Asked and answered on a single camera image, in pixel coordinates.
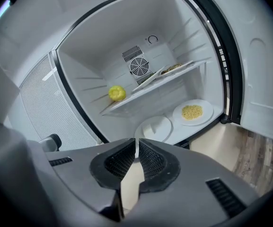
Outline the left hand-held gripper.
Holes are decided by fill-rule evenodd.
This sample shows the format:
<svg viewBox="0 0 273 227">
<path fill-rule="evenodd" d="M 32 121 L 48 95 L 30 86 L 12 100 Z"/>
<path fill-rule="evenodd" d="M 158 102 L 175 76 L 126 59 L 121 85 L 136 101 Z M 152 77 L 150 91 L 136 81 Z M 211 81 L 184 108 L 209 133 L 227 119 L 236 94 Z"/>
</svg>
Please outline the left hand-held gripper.
<svg viewBox="0 0 273 227">
<path fill-rule="evenodd" d="M 0 68 L 0 174 L 54 174 L 47 153 L 62 145 L 57 134 L 40 141 L 27 140 L 22 133 L 4 125 L 18 88 Z"/>
</svg>

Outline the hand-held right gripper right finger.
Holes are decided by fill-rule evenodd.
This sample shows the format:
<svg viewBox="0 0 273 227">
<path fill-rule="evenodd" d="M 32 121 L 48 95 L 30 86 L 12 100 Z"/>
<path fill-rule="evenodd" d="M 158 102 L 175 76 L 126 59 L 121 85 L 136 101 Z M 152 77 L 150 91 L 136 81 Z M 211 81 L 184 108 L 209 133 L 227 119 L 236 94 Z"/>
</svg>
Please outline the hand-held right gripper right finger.
<svg viewBox="0 0 273 227">
<path fill-rule="evenodd" d="M 145 180 L 126 218 L 129 227 L 223 227 L 258 199 L 255 190 L 214 159 L 141 139 Z"/>
</svg>

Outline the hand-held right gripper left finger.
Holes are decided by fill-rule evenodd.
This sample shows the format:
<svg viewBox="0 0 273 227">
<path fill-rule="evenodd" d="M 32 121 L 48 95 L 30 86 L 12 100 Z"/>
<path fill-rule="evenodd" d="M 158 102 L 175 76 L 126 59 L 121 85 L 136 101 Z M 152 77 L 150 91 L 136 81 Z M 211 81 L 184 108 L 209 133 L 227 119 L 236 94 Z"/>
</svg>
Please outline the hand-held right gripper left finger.
<svg viewBox="0 0 273 227">
<path fill-rule="evenodd" d="M 135 139 L 47 153 L 50 165 L 69 191 L 104 217 L 124 218 L 121 181 L 135 160 Z"/>
</svg>

